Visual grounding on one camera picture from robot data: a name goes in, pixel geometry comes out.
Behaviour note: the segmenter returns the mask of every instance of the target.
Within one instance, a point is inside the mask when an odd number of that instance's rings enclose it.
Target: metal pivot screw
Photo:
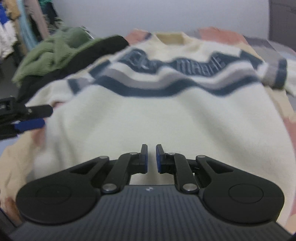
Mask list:
[[[198,188],[198,186],[196,186],[193,183],[186,183],[183,185],[183,189],[188,192],[195,191],[197,188]]]
[[[102,188],[106,192],[111,192],[114,191],[117,188],[117,186],[113,183],[106,183],[102,186]]]

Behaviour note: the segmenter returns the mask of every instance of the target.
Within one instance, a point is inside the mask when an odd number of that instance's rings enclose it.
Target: black circular pad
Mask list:
[[[203,201],[218,217],[240,224],[276,220],[284,205],[284,195],[274,183],[243,172],[212,175]]]
[[[263,197],[261,188],[250,184],[237,184],[229,189],[229,196],[240,203],[255,203]]]
[[[94,207],[96,197],[87,178],[60,172],[22,187],[16,203],[25,219],[43,225],[58,225],[87,214]]]

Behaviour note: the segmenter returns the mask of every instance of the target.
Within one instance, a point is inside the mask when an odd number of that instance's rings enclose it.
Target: ribbed black plate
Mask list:
[[[15,241],[286,241],[290,236],[275,222],[251,227],[225,223],[208,213],[197,196],[173,185],[126,186],[103,196],[73,223],[27,222],[10,235]]]

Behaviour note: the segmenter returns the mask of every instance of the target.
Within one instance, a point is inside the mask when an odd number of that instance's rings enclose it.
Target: white wall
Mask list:
[[[215,26],[267,38],[268,0],[54,0],[69,26],[85,26],[98,37],[126,35],[133,28],[186,31]]]

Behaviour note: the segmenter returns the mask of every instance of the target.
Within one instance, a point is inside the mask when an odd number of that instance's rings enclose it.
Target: knit sweater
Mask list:
[[[295,154],[261,81],[294,88],[293,64],[282,62],[271,76],[267,63],[239,48],[152,35],[83,76],[47,85],[28,103],[67,102],[47,121],[35,178],[101,155],[117,159],[145,143],[148,173],[131,183],[173,183],[157,173],[155,146],[162,144],[167,152],[206,155],[276,183],[285,195],[278,218],[284,225],[296,189]]]

